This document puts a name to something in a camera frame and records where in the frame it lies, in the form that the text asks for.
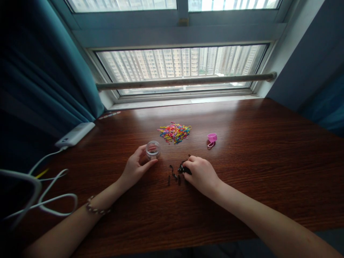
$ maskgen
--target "rubber band pile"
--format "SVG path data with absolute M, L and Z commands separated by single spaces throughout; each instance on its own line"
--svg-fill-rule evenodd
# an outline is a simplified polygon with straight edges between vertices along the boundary
M 178 144 L 182 142 L 183 139 L 188 139 L 191 129 L 191 126 L 171 122 L 168 126 L 161 126 L 157 131 L 162 132 L 160 136 L 163 137 L 168 144 L 170 144 L 170 142 Z

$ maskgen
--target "small plastic jar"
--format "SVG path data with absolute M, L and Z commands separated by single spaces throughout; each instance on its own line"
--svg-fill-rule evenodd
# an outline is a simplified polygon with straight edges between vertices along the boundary
M 147 143 L 146 154 L 148 160 L 158 159 L 160 156 L 160 145 L 157 141 Z

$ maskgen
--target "beaded bracelet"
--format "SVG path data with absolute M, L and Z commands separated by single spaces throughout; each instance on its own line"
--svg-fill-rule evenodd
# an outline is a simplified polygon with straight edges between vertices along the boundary
M 99 209 L 95 209 L 92 208 L 91 206 L 91 200 L 94 198 L 94 196 L 91 196 L 88 200 L 87 200 L 87 205 L 86 205 L 86 209 L 91 212 L 91 213 L 95 213 L 95 214 L 99 214 L 99 215 L 105 215 L 108 214 L 111 209 L 108 208 L 107 210 L 99 210 Z

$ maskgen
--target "white cord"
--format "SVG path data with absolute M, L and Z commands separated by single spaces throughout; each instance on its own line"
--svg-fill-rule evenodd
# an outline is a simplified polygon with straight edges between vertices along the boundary
M 43 201 L 44 196 L 47 194 L 47 192 L 50 190 L 50 188 L 54 185 L 54 183 L 56 182 L 57 179 L 59 179 L 60 177 L 65 176 L 68 173 L 68 169 L 64 169 L 62 170 L 56 177 L 53 178 L 46 178 L 46 179 L 37 179 L 34 176 L 32 176 L 31 174 L 33 173 L 33 171 L 37 168 L 37 166 L 46 158 L 49 157 L 53 154 L 57 154 L 65 149 L 67 149 L 67 146 L 62 147 L 59 151 L 51 153 L 46 155 L 45 157 L 41 158 L 34 166 L 33 168 L 30 170 L 29 174 L 24 174 L 24 173 L 19 173 L 16 171 L 11 171 L 11 170 L 5 170 L 5 169 L 0 169 L 0 174 L 6 175 L 6 176 L 10 176 L 10 177 L 15 177 L 15 178 L 19 178 L 19 179 L 23 179 L 23 180 L 27 180 L 29 182 L 31 182 L 34 185 L 34 194 L 32 195 L 31 199 L 29 200 L 29 202 L 27 203 L 26 207 L 23 210 L 17 211 L 9 216 L 7 216 L 6 218 L 4 218 L 4 220 L 9 219 L 11 217 L 14 217 L 16 215 L 19 215 L 19 217 L 14 221 L 14 223 L 11 226 L 11 230 L 13 230 L 18 224 L 19 222 L 23 219 L 23 217 L 25 216 L 25 214 L 33 208 L 39 207 L 41 210 L 56 215 L 56 216 L 61 216 L 61 217 L 65 217 L 65 216 L 69 216 L 71 215 L 75 210 L 76 207 L 78 205 L 78 197 L 73 194 L 73 193 L 67 193 L 67 194 L 63 194 L 54 198 L 51 198 L 49 200 Z M 32 205 L 35 200 L 37 199 L 41 189 L 42 189 L 42 183 L 41 181 L 48 181 L 48 180 L 52 180 L 52 182 L 50 183 L 50 185 L 48 186 L 48 188 L 44 191 L 44 193 L 40 196 L 38 203 L 35 205 Z M 72 197 L 74 199 L 74 208 L 71 212 L 69 213 L 60 213 L 57 211 L 54 211 L 52 209 L 49 209 L 47 207 L 44 206 L 44 204 L 47 204 L 49 202 L 55 201 L 57 199 L 63 198 L 63 197 Z
M 53 153 L 50 153 L 50 154 L 44 156 L 43 158 L 41 158 L 41 159 L 36 163 L 36 165 L 34 165 L 34 166 L 31 168 L 31 170 L 29 171 L 28 174 L 31 175 L 31 174 L 34 172 L 34 170 L 38 167 L 38 165 L 39 165 L 45 158 L 47 158 L 47 157 L 49 157 L 49 156 L 51 156 L 51 155 L 60 153 L 61 151 L 64 151 L 64 150 L 67 149 L 67 148 L 68 148 L 67 146 L 63 146 L 59 151 L 53 152 Z
M 60 199 L 60 198 L 63 198 L 63 197 L 67 197 L 67 196 L 70 196 L 72 198 L 74 198 L 74 208 L 72 210 L 72 212 L 70 213 L 60 213 L 58 211 L 54 211 L 52 209 L 49 209 L 47 207 L 45 207 L 43 204 L 42 204 L 42 201 L 43 201 L 43 198 L 44 196 L 47 194 L 47 192 L 50 190 L 50 188 L 55 184 L 56 180 L 58 180 L 61 176 L 64 176 L 62 175 L 65 171 L 68 171 L 68 169 L 64 169 L 62 170 L 54 179 L 53 181 L 50 183 L 50 185 L 48 186 L 48 188 L 44 191 L 44 193 L 40 196 L 40 198 L 38 199 L 38 203 L 37 204 L 40 204 L 39 208 L 47 213 L 51 213 L 53 215 L 56 215 L 56 216 L 60 216 L 60 217 L 65 217 L 65 216 L 69 216 L 71 215 L 75 210 L 76 210 L 76 207 L 78 205 L 78 197 L 73 194 L 73 193 L 67 193 L 67 194 L 64 194 L 64 195 L 60 195 L 60 196 L 57 196 L 53 199 L 50 199 L 49 201 L 54 201 L 54 200 L 57 200 L 57 199 Z
M 31 175 L 19 173 L 19 172 L 16 172 L 16 171 L 0 169 L 0 174 L 3 174 L 5 176 L 15 177 L 15 178 L 19 178 L 19 179 L 22 179 L 22 180 L 29 181 L 34 186 L 34 192 L 33 192 L 33 195 L 31 196 L 31 199 L 28 201 L 28 204 L 26 205 L 26 207 L 23 210 L 21 210 L 21 214 L 14 221 L 14 223 L 12 224 L 12 226 L 10 228 L 11 230 L 13 230 L 19 224 L 19 222 L 23 219 L 25 214 L 29 211 L 30 206 L 33 205 L 33 203 L 37 199 L 37 197 L 39 195 L 39 192 L 42 189 L 42 184 L 41 184 L 41 182 L 37 178 L 35 178 L 35 177 L 31 176 Z

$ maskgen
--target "window ledge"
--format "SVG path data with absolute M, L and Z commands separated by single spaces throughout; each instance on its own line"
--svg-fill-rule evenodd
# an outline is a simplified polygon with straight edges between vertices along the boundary
M 160 100 L 160 101 L 144 101 L 132 103 L 119 103 L 110 107 L 108 110 L 125 110 L 125 109 L 139 109 L 139 108 L 153 108 L 159 106 L 175 106 L 187 105 L 196 103 L 220 102 L 230 100 L 245 100 L 245 99 L 261 99 L 257 95 L 243 95 L 243 96 L 224 96 L 224 97 L 204 97 L 198 99 L 179 99 L 179 100 Z

